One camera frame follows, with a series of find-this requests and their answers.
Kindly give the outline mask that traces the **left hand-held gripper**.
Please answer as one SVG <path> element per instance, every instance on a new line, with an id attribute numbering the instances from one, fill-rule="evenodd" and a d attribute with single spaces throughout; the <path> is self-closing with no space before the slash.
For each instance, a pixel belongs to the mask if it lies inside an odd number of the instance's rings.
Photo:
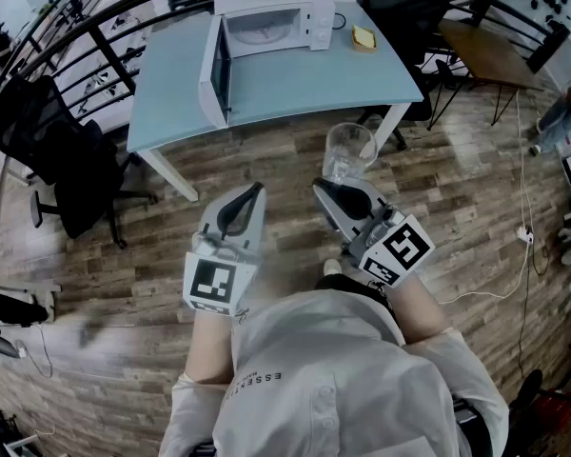
<path id="1" fill-rule="evenodd" d="M 266 189 L 260 182 L 231 189 L 210 202 L 185 257 L 184 302 L 236 317 L 261 265 Z"/>

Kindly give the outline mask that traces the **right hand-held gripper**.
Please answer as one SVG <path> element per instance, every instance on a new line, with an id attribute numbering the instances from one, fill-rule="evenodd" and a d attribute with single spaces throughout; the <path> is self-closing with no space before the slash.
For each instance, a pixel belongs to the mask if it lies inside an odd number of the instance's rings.
<path id="1" fill-rule="evenodd" d="M 386 207 L 385 198 L 369 182 L 343 185 L 316 178 L 312 188 L 328 223 L 352 240 L 347 250 L 354 265 L 378 282 L 397 287 L 434 251 L 418 220 Z M 370 217 L 358 233 L 358 221 Z"/>

